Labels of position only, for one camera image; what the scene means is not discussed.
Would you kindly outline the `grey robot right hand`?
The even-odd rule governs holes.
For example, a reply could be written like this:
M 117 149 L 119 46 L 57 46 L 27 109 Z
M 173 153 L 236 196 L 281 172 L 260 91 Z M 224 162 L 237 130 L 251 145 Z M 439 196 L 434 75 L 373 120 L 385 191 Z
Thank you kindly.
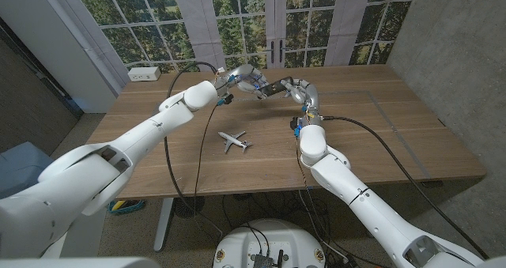
M 302 105 L 303 125 L 320 125 L 319 94 L 316 87 L 303 79 L 285 78 L 281 84 L 286 88 L 288 96 Z

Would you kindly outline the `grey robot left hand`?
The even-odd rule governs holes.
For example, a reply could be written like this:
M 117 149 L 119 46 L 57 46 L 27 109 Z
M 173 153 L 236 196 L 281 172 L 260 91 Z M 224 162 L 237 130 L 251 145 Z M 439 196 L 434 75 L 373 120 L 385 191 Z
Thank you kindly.
M 239 90 L 256 95 L 259 99 L 267 98 L 260 89 L 269 82 L 263 73 L 250 64 L 239 66 L 225 74 L 219 74 L 214 84 L 219 97 L 229 94 L 229 89 L 236 86 Z

